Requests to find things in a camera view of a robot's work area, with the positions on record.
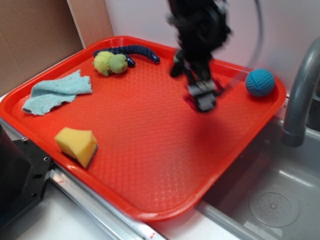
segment sink drain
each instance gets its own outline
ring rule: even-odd
[[[275,186],[255,191],[250,198],[249,208],[260,223],[276,228],[292,224],[299,216],[297,199]]]

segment stainless steel sink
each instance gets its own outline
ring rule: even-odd
[[[222,212],[221,219],[231,218],[230,225],[250,230],[255,239],[317,240],[320,136],[307,129],[302,146],[287,147],[282,124],[274,117],[203,200],[213,215]]]

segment navy blue rope toy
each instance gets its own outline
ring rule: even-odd
[[[129,54],[139,54],[142,56],[147,57],[148,59],[152,60],[156,64],[160,63],[160,57],[158,57],[154,51],[146,46],[141,45],[128,45],[128,46],[119,46],[119,47],[109,47],[97,50],[93,53],[93,56],[96,57],[98,53],[102,51],[108,51],[113,54],[123,54],[126,56],[128,66],[134,67],[136,62],[129,56]]]

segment sponge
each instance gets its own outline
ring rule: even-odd
[[[88,168],[98,148],[97,139],[90,130],[65,127],[54,138],[61,151]]]
[[[276,81],[272,73],[263,68],[251,71],[245,79],[246,89],[256,97],[268,95],[275,85]]]

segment green toy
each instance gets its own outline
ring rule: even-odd
[[[110,51],[99,52],[93,61],[94,68],[108,77],[110,74],[122,74],[128,68],[127,57],[123,54],[113,54]]]

